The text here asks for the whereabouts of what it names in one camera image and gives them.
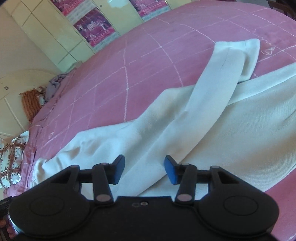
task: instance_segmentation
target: orange pillow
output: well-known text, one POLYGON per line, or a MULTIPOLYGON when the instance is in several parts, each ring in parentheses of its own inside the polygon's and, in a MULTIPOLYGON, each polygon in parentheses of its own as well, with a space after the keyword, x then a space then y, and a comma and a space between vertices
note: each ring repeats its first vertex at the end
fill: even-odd
POLYGON ((27 116, 27 119, 30 123, 32 123, 34 117, 41 109, 41 105, 39 103, 39 95, 40 91, 36 89, 24 92, 20 94, 22 96, 22 107, 27 116))

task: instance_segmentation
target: wall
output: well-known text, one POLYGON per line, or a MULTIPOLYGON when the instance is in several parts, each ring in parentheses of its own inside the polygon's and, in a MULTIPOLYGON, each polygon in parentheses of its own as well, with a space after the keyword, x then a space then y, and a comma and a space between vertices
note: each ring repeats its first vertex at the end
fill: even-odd
POLYGON ((2 7, 0 23, 0 78, 23 69, 60 72, 2 7))

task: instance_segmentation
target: pink bedspread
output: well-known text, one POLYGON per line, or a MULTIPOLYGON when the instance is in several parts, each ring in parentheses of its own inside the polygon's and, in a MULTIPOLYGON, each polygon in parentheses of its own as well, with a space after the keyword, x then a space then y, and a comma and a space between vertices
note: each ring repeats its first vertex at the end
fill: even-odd
MULTIPOLYGON (((35 161, 54 157, 78 132, 135 119, 165 89, 195 84, 216 41, 250 38, 261 41, 253 78, 296 61, 296 22, 238 2, 193 2, 115 40, 72 71, 36 116, 22 180, 6 195, 26 191, 35 161)), ((295 183, 296 171, 267 192, 280 206, 273 234, 282 241, 293 240, 296 233, 295 183)))

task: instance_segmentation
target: poster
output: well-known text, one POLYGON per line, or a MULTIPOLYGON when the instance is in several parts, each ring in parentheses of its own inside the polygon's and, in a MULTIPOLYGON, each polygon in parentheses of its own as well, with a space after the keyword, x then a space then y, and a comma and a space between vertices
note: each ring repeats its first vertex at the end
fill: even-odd
POLYGON ((51 0, 97 52, 119 34, 91 0, 51 0))
POLYGON ((98 8, 88 12, 74 24, 74 27, 96 51, 102 49, 119 36, 98 8))
POLYGON ((129 0, 143 21, 148 21, 170 10, 165 0, 129 0))
POLYGON ((53 4, 62 12, 63 15, 67 16, 72 12, 80 3, 85 0, 51 0, 53 4))

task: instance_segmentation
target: folded white fabric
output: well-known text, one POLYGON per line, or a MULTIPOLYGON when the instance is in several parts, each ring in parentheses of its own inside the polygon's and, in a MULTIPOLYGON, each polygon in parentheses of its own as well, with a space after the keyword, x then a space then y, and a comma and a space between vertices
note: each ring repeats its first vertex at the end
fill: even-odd
MULTIPOLYGON (((125 171, 111 188, 115 197, 174 196, 177 187, 164 177, 166 155, 200 169, 219 165, 270 188, 295 164, 296 65, 247 81, 259 48, 257 39, 217 42, 195 86, 164 91, 134 121, 78 133, 53 159, 37 161, 32 186, 69 165, 89 169, 124 154, 125 171)), ((198 185, 196 198, 206 192, 198 185)), ((82 193, 92 198, 91 185, 82 193)))

